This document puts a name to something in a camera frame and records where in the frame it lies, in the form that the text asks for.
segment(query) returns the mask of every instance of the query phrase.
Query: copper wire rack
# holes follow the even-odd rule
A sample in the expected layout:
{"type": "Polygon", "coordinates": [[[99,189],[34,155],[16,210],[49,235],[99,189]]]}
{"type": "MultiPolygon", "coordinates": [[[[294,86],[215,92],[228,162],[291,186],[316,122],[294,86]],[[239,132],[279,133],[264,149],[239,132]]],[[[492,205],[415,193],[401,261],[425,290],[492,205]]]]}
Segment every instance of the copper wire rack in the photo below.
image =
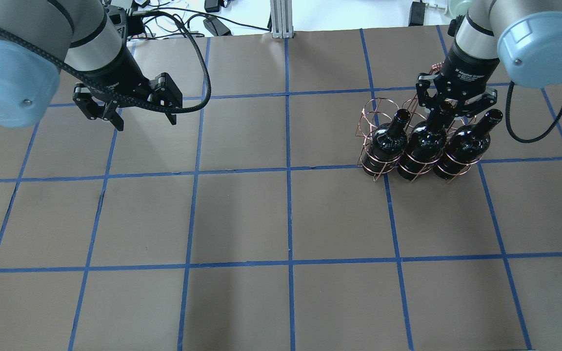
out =
{"type": "MultiPolygon", "coordinates": [[[[442,68],[442,63],[434,64],[433,66],[431,66],[431,71],[430,71],[429,74],[434,74],[437,71],[439,71],[441,68],[442,68]]],[[[410,121],[408,122],[408,124],[406,125],[406,128],[405,128],[405,131],[406,131],[407,135],[409,135],[411,133],[411,131],[413,130],[413,126],[416,126],[418,123],[422,122],[423,120],[426,120],[426,116],[418,111],[419,103],[418,103],[418,95],[417,94],[415,94],[413,96],[413,98],[410,98],[409,100],[406,100],[405,102],[403,102],[401,105],[398,105],[393,100],[391,100],[389,98],[385,98],[385,97],[384,98],[383,97],[373,98],[373,99],[371,99],[371,100],[369,100],[368,102],[365,103],[365,105],[363,106],[363,109],[361,110],[361,117],[359,118],[359,123],[357,124],[357,130],[355,131],[355,136],[363,138],[363,146],[361,147],[361,153],[359,154],[359,160],[357,160],[357,167],[362,167],[366,170],[366,167],[364,166],[364,164],[362,162],[362,160],[365,157],[370,158],[374,162],[383,163],[381,160],[378,160],[377,158],[374,158],[374,156],[370,155],[370,153],[368,152],[368,147],[372,143],[372,135],[373,135],[374,131],[379,127],[379,125],[381,125],[383,123],[391,122],[392,116],[394,115],[394,113],[398,109],[401,109],[401,108],[408,110],[409,113],[411,114],[411,119],[410,119],[410,121]]],[[[473,118],[465,118],[465,117],[455,118],[453,120],[453,122],[450,124],[450,126],[448,127],[446,141],[450,140],[451,136],[455,133],[455,131],[458,128],[460,128],[462,126],[465,126],[466,124],[473,124],[473,123],[476,122],[476,120],[477,120],[477,116],[474,116],[473,118]]],[[[435,167],[435,165],[437,164],[439,159],[444,154],[451,161],[463,166],[462,170],[457,174],[447,173],[446,171],[444,171],[444,169],[442,169],[440,167],[440,170],[442,172],[444,172],[444,173],[446,173],[450,176],[453,176],[448,181],[448,183],[450,183],[455,178],[461,176],[462,174],[467,173],[470,170],[471,166],[476,164],[481,159],[481,157],[479,157],[479,158],[476,158],[475,160],[473,160],[471,162],[461,163],[461,162],[458,162],[457,160],[455,160],[448,153],[444,153],[444,151],[442,150],[441,153],[439,153],[439,155],[437,155],[437,157],[434,158],[434,160],[431,160],[430,162],[419,162],[419,161],[415,160],[415,158],[413,158],[411,155],[406,153],[405,151],[403,151],[403,154],[406,155],[406,157],[410,158],[412,161],[424,165],[420,169],[420,171],[417,172],[417,173],[411,172],[407,168],[403,167],[403,169],[405,171],[407,171],[408,173],[415,174],[415,177],[411,180],[411,182],[413,182],[417,177],[421,176],[422,174],[425,174],[425,173],[428,173],[429,171],[431,171],[431,169],[433,167],[435,167]]],[[[377,180],[379,180],[379,178],[383,174],[390,172],[391,170],[395,169],[396,167],[401,167],[399,165],[398,161],[403,154],[401,154],[399,157],[395,158],[394,160],[391,160],[390,162],[385,162],[383,167],[381,168],[381,170],[379,172],[370,171],[370,173],[374,173],[373,180],[376,182],[377,180]]]]}

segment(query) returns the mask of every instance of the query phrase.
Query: wine bottle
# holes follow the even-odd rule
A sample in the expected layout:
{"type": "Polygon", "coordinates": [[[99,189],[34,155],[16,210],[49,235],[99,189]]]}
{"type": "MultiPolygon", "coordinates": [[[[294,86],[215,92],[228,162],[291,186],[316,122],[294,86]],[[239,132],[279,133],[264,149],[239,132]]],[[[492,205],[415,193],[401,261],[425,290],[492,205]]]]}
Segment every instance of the wine bottle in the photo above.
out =
{"type": "Polygon", "coordinates": [[[372,133],[372,140],[366,146],[366,153],[361,158],[363,170],[371,176],[387,173],[406,146],[406,125],[411,113],[399,109],[392,122],[383,123],[372,133]]]}
{"type": "Polygon", "coordinates": [[[435,174],[451,180],[467,164],[481,157],[491,144],[489,132],[502,120],[498,109],[487,111],[477,124],[462,126],[450,138],[444,148],[444,154],[433,167],[435,174]]]}
{"type": "Polygon", "coordinates": [[[446,144],[446,128],[454,120],[454,107],[450,102],[442,102],[439,107],[428,115],[426,121],[413,128],[409,142],[399,159],[398,173],[406,180],[414,180],[418,175],[426,173],[439,157],[446,144]]]}

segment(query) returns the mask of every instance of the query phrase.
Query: black cable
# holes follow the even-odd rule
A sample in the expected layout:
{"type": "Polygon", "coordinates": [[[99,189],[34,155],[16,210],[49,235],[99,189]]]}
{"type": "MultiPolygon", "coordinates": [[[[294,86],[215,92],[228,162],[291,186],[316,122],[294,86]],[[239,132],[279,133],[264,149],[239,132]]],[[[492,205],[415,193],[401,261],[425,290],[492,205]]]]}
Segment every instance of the black cable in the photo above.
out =
{"type": "MultiPolygon", "coordinates": [[[[171,18],[174,18],[170,14],[163,13],[162,11],[149,11],[148,13],[145,14],[145,16],[147,16],[147,15],[153,16],[153,15],[156,15],[156,14],[157,15],[163,14],[163,15],[169,16],[171,18]]],[[[175,20],[176,25],[182,27],[182,29],[185,31],[185,35],[187,36],[187,38],[192,43],[192,46],[194,46],[194,51],[196,51],[197,57],[199,58],[199,62],[201,63],[201,69],[203,69],[203,77],[205,78],[205,83],[207,85],[207,89],[205,91],[205,97],[203,98],[203,101],[201,101],[200,104],[198,104],[196,106],[192,106],[192,107],[184,107],[184,108],[165,107],[165,106],[161,106],[161,105],[158,105],[158,104],[152,104],[148,101],[140,100],[140,99],[132,97],[132,96],[127,96],[127,95],[118,93],[116,91],[113,91],[109,87],[104,86],[103,84],[100,84],[100,83],[96,82],[93,78],[87,76],[82,71],[78,71],[77,69],[74,69],[69,64],[66,64],[63,60],[60,60],[60,58],[54,56],[53,54],[41,49],[40,47],[37,47],[36,45],[28,42],[27,40],[24,40],[23,38],[20,38],[16,34],[10,33],[9,31],[7,31],[6,29],[3,29],[1,27],[0,27],[0,37],[5,38],[5,39],[7,39],[11,42],[14,42],[15,44],[18,44],[22,47],[25,47],[25,49],[28,49],[29,51],[32,51],[33,53],[37,54],[41,58],[44,58],[45,60],[48,60],[49,62],[53,63],[54,66],[56,66],[57,68],[67,71],[68,73],[70,73],[75,78],[78,78],[79,80],[82,80],[82,82],[84,82],[88,86],[93,87],[94,89],[100,90],[102,93],[105,93],[106,95],[108,95],[110,98],[113,98],[114,100],[120,100],[122,102],[128,102],[132,106],[140,107],[142,109],[146,109],[146,110],[150,110],[150,111],[155,111],[155,112],[158,112],[158,113],[169,113],[169,114],[191,113],[191,112],[194,112],[194,111],[199,111],[200,109],[205,107],[205,105],[207,105],[207,103],[210,100],[210,97],[212,96],[212,87],[211,87],[211,82],[210,82],[210,78],[209,78],[209,73],[207,72],[207,67],[205,66],[205,59],[203,59],[203,55],[201,55],[201,50],[199,49],[199,46],[197,45],[196,41],[194,40],[194,38],[192,37],[190,32],[187,31],[187,29],[185,29],[185,26],[183,25],[183,23],[178,22],[177,19],[174,19],[174,20],[175,20]]]]}
{"type": "Polygon", "coordinates": [[[144,38],[148,39],[149,36],[153,37],[153,32],[151,31],[151,29],[149,28],[149,26],[145,25],[144,26],[144,38]]]}
{"type": "Polygon", "coordinates": [[[211,16],[208,16],[207,14],[200,14],[200,13],[190,16],[190,18],[188,18],[188,20],[186,20],[185,22],[185,27],[187,27],[188,30],[190,30],[190,21],[197,17],[210,18],[211,16]]]}
{"type": "Polygon", "coordinates": [[[511,81],[511,83],[509,84],[509,90],[506,93],[506,106],[504,107],[504,120],[506,121],[506,129],[509,132],[509,135],[511,135],[513,139],[519,142],[523,142],[525,144],[542,140],[542,138],[545,138],[546,135],[548,135],[552,131],[552,129],[556,127],[556,124],[558,124],[558,121],[561,119],[562,105],[561,105],[561,109],[558,111],[558,114],[556,115],[554,122],[552,122],[552,124],[548,127],[548,129],[546,129],[545,132],[543,132],[542,135],[536,138],[529,138],[529,139],[518,137],[517,135],[515,135],[513,128],[511,128],[511,98],[513,96],[513,87],[515,87],[515,83],[511,81]]]}
{"type": "Polygon", "coordinates": [[[190,12],[190,13],[202,14],[202,15],[205,15],[205,16],[211,16],[211,17],[219,18],[221,20],[225,20],[227,22],[237,24],[238,26],[249,27],[249,28],[253,28],[253,29],[259,29],[261,31],[270,32],[270,30],[268,28],[262,28],[262,27],[257,27],[257,26],[251,26],[250,24],[243,24],[243,23],[240,23],[240,22],[235,22],[234,20],[231,20],[231,19],[225,18],[225,17],[221,17],[221,16],[217,16],[216,14],[204,13],[204,12],[201,12],[201,11],[190,10],[190,9],[183,9],[181,7],[158,7],[158,9],[160,9],[160,10],[178,10],[178,11],[186,11],[186,12],[190,12]]]}
{"type": "MultiPolygon", "coordinates": [[[[156,25],[157,25],[160,29],[164,30],[165,32],[168,32],[169,34],[167,34],[167,35],[162,35],[162,36],[156,36],[156,37],[153,37],[153,38],[146,38],[146,40],[156,40],[156,39],[168,38],[168,37],[176,36],[176,35],[181,35],[181,36],[185,37],[185,33],[183,33],[183,31],[181,31],[181,29],[179,29],[179,28],[177,28],[177,29],[171,31],[171,30],[169,30],[169,29],[166,29],[166,28],[160,26],[160,25],[158,24],[158,18],[163,17],[163,16],[165,16],[165,15],[152,16],[151,18],[149,18],[148,20],[146,20],[145,22],[143,22],[143,25],[144,25],[145,27],[149,28],[149,27],[147,26],[147,24],[149,24],[150,22],[155,21],[155,22],[156,22],[156,25]]],[[[181,21],[181,23],[183,23],[183,19],[181,18],[181,16],[179,16],[178,14],[174,14],[174,16],[177,16],[177,17],[179,18],[179,20],[181,21]]],[[[195,37],[195,38],[204,38],[204,37],[205,37],[205,35],[204,35],[203,33],[190,33],[190,34],[194,34],[194,37],[195,37]]]]}

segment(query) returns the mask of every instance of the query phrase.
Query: bottle neck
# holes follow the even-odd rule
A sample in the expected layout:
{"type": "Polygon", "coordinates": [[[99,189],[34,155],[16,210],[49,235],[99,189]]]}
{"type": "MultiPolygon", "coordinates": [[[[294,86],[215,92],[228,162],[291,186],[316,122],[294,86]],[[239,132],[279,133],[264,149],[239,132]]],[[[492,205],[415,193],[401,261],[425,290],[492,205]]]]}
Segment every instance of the bottle neck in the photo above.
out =
{"type": "Polygon", "coordinates": [[[394,118],[392,118],[392,122],[390,123],[390,127],[387,131],[387,135],[390,137],[398,137],[400,134],[404,133],[404,129],[406,125],[409,123],[411,119],[411,114],[409,111],[405,109],[399,109],[396,111],[394,118]]]}
{"type": "Polygon", "coordinates": [[[428,115],[426,128],[432,132],[447,128],[455,118],[453,111],[454,107],[449,102],[442,102],[437,109],[431,111],[428,115]]]}
{"type": "Polygon", "coordinates": [[[472,128],[471,133],[475,137],[484,137],[493,127],[502,120],[502,112],[498,109],[491,109],[481,118],[481,120],[472,128]]]}

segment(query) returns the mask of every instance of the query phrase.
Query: power adapter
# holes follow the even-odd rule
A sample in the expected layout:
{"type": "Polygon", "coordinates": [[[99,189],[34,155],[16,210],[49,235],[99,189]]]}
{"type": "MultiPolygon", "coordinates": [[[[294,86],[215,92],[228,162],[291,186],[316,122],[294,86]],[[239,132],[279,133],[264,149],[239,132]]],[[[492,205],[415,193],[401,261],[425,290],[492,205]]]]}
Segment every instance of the power adapter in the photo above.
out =
{"type": "Polygon", "coordinates": [[[230,36],[231,31],[225,26],[220,19],[209,16],[203,20],[205,28],[214,34],[214,36],[230,36]]]}
{"type": "Polygon", "coordinates": [[[411,11],[409,12],[409,26],[424,26],[424,12],[426,4],[414,1],[411,3],[411,11]]]}
{"type": "Polygon", "coordinates": [[[205,0],[205,11],[217,13],[221,11],[222,0],[205,0]]]}

